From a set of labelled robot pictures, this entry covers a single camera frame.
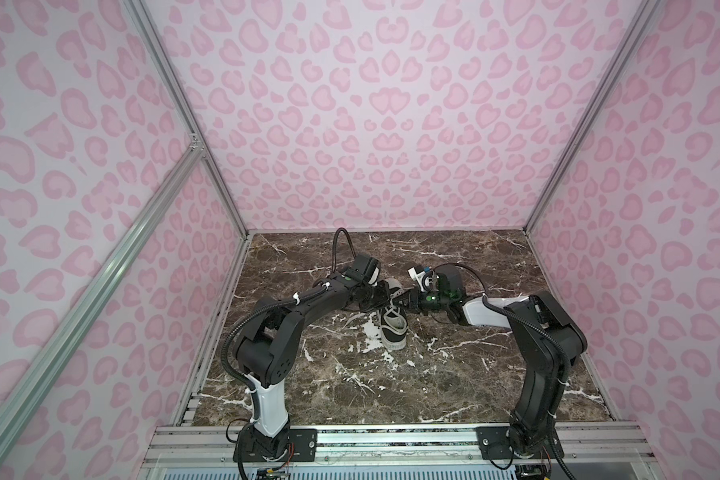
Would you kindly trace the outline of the white shoelace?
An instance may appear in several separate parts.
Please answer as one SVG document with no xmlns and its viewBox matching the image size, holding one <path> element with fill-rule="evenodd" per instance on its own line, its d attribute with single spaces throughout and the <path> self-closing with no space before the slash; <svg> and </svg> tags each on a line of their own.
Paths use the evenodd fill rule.
<svg viewBox="0 0 720 480">
<path fill-rule="evenodd" d="M 380 310 L 381 325 L 392 330 L 403 331 L 408 327 L 407 317 L 402 307 L 394 301 L 404 293 L 401 287 L 391 287 L 390 301 Z"/>
</svg>

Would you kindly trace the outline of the black white canvas sneaker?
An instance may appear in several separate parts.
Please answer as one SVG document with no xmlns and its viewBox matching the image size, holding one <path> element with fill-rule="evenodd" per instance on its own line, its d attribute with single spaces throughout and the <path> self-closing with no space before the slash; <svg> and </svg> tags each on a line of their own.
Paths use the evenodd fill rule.
<svg viewBox="0 0 720 480">
<path fill-rule="evenodd" d="M 389 351 L 406 347 L 408 321 L 402 307 L 395 303 L 404 290 L 399 281 L 389 278 L 383 281 L 387 302 L 379 309 L 380 332 L 383 346 Z"/>
</svg>

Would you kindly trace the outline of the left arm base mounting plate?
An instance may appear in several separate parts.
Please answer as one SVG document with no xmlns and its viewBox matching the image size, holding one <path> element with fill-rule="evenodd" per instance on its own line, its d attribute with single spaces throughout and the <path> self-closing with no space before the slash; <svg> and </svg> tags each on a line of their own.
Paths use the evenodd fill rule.
<svg viewBox="0 0 720 480">
<path fill-rule="evenodd" d="M 312 462 L 318 444 L 318 430 L 285 428 L 275 437 L 268 437 L 255 427 L 241 431 L 233 459 L 242 462 Z"/>
</svg>

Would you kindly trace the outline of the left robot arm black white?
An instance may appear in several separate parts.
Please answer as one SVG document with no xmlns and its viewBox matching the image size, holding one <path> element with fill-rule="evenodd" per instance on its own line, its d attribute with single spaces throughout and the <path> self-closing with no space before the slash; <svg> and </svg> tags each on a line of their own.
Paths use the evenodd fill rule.
<svg viewBox="0 0 720 480">
<path fill-rule="evenodd" d="M 222 368 L 246 386 L 253 401 L 252 418 L 237 444 L 266 459 L 280 459 L 288 449 L 290 430 L 285 379 L 295 364 L 303 331 L 352 305 L 363 313 L 387 306 L 401 291 L 393 279 L 367 283 L 338 273 L 289 298 L 260 299 L 219 348 Z"/>
</svg>

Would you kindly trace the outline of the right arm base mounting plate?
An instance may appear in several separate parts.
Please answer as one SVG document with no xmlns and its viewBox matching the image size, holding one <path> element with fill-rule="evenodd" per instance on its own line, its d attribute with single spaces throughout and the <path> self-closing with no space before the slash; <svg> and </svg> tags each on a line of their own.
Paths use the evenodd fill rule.
<svg viewBox="0 0 720 480">
<path fill-rule="evenodd" d="M 555 429 L 527 430 L 520 425 L 482 426 L 475 429 L 483 460 L 541 460 L 564 458 Z"/>
</svg>

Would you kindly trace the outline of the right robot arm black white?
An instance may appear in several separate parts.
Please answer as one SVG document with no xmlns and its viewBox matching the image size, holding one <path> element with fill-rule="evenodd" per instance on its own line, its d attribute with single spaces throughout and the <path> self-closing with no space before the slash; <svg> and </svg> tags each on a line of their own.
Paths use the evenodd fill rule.
<svg viewBox="0 0 720 480">
<path fill-rule="evenodd" d="M 414 314 L 444 313 L 457 325 L 509 329 L 525 374 L 510 413 L 506 448 L 518 458 L 529 458 L 550 445 L 570 371 L 588 347 L 581 329 L 550 292 L 491 299 L 412 289 L 395 304 Z"/>
</svg>

